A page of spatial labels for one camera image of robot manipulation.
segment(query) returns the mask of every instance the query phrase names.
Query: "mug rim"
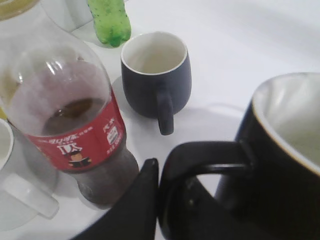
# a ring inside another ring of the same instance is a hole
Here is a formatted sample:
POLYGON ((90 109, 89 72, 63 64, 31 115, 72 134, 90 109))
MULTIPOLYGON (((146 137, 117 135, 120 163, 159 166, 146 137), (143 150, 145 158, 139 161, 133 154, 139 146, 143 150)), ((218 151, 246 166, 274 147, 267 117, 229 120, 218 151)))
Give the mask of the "mug rim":
POLYGON ((256 90, 254 91, 253 97, 252 97, 252 111, 254 116, 256 117, 256 120, 259 122, 261 127, 264 129, 264 131, 267 133, 267 135, 293 160, 295 160, 297 163, 305 167, 306 169, 310 170, 314 174, 316 174, 318 177, 320 177, 320 164, 316 164, 310 159, 308 159, 306 156, 304 156, 302 153, 300 153, 298 150, 296 150, 293 146, 291 146, 283 137, 280 136, 280 134, 275 130, 275 128, 270 124, 270 121, 265 117, 265 114, 263 113, 262 107, 257 106, 256 98, 259 90, 263 88, 263 86, 268 85, 272 82, 279 81, 281 79, 287 78, 287 77, 296 77, 299 75, 318 75, 320 79, 320 72, 293 72, 293 73, 286 73, 281 74, 272 78, 269 78, 268 80, 264 81, 262 84, 260 84, 256 90))
POLYGON ((9 151, 7 152, 6 156, 4 157, 4 161, 0 162, 0 172, 1 170, 4 168, 4 166, 6 165, 6 163, 8 162, 10 155, 13 151, 14 148, 14 133, 12 131, 12 128, 10 127, 9 123, 7 123, 7 121, 3 120, 2 118, 0 118, 0 124, 4 125, 6 127, 6 129, 8 130, 9 136, 10 136, 10 145, 9 145, 9 151))
POLYGON ((147 33, 141 33, 133 38, 131 38, 129 41, 127 41, 123 47, 122 47, 122 50, 121 50, 121 62, 126 66, 126 68, 128 68, 130 71, 132 72, 135 72, 136 74, 139 74, 139 75, 145 75, 145 76, 158 76, 158 75, 163 75, 163 74, 167 74, 167 73, 170 73, 176 69, 178 69, 187 59, 187 56, 188 56, 188 47, 186 45, 186 43, 180 38, 178 37, 177 35, 171 33, 171 32, 167 32, 167 31, 152 31, 152 32, 147 32, 147 33), (126 48, 128 47, 128 45, 133 42, 134 40, 136 40, 137 38, 140 38, 142 36, 147 36, 147 35, 154 35, 154 34, 162 34, 162 35, 170 35, 171 37, 174 37, 176 38, 177 40, 179 40, 183 46, 184 46, 184 56, 181 60, 181 62, 176 65, 175 67, 167 70, 167 71, 163 71, 163 72, 157 72, 157 73, 146 73, 146 72, 141 72, 141 71, 137 71, 135 69, 133 69, 132 67, 130 67, 126 61, 125 61, 125 58, 124 58, 124 53, 125 53, 125 50, 126 48))

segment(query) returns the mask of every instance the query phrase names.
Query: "soda bottle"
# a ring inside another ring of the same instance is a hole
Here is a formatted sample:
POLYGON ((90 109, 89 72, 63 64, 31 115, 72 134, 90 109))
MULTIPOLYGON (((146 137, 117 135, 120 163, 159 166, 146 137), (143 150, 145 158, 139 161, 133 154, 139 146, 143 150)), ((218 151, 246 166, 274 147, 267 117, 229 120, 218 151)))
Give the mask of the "soda bottle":
POLYGON ((7 2, 0 4, 0 19, 6 19, 0 21, 0 107, 57 169, 76 179, 86 199, 112 205, 139 168, 126 148, 108 75, 38 0, 23 1, 29 3, 23 10, 12 10, 20 14, 7 17, 7 2))
POLYGON ((87 0, 96 36, 116 48, 130 39, 131 25, 124 0, 87 0))

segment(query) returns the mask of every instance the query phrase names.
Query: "white cup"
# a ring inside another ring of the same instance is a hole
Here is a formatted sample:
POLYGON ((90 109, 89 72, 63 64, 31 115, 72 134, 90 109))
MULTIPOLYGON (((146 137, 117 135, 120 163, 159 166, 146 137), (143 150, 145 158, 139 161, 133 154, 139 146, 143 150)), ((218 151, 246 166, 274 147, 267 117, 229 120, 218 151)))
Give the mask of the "white cup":
POLYGON ((37 214, 59 210, 52 197, 58 172, 16 129, 0 119, 0 231, 18 228, 37 214))

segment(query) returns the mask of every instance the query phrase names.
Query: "dark gray mug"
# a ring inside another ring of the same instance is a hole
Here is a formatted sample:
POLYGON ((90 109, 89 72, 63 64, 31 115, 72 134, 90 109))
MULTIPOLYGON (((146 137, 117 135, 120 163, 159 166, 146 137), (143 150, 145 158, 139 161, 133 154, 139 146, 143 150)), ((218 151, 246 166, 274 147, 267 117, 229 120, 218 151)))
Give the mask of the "dark gray mug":
POLYGON ((158 119, 162 135, 174 131, 174 114, 187 104, 192 86, 186 44, 174 34, 151 32, 129 40, 121 52, 125 97, 140 115, 158 119))

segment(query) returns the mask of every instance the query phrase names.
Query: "green plastic bottle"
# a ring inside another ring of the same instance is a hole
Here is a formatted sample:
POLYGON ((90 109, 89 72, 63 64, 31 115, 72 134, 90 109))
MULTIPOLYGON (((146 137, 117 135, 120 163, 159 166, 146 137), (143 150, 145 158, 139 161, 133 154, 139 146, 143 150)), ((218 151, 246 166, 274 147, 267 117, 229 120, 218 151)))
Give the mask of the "green plastic bottle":
POLYGON ((130 39, 131 25, 124 0, 87 0, 87 3, 101 43, 116 48, 130 39))

